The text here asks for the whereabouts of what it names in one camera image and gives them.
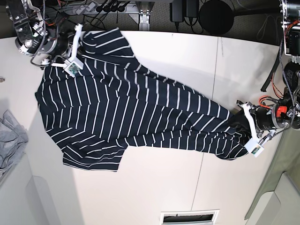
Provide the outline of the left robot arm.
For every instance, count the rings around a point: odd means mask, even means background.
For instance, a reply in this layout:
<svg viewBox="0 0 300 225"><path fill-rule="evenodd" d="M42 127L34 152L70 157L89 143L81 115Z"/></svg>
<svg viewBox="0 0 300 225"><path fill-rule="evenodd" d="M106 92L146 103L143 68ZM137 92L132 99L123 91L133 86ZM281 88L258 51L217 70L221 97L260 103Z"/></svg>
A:
<svg viewBox="0 0 300 225"><path fill-rule="evenodd" d="M228 123L237 136L262 144L287 129L300 128L300 2L281 0L283 37L275 63L261 87L272 86L275 97L261 96L258 104L237 101L241 109Z"/></svg>

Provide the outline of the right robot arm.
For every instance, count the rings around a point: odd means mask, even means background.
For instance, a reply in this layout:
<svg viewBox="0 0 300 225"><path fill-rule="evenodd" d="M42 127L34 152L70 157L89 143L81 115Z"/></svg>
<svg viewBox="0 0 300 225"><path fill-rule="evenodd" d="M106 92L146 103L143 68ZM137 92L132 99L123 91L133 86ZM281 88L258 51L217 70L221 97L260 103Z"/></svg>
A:
<svg viewBox="0 0 300 225"><path fill-rule="evenodd" d="M32 65L62 68L74 76L83 69L78 52L83 25L77 23L73 31L63 31L68 14L54 4L59 1L8 0L6 12L16 32L16 47L31 58Z"/></svg>

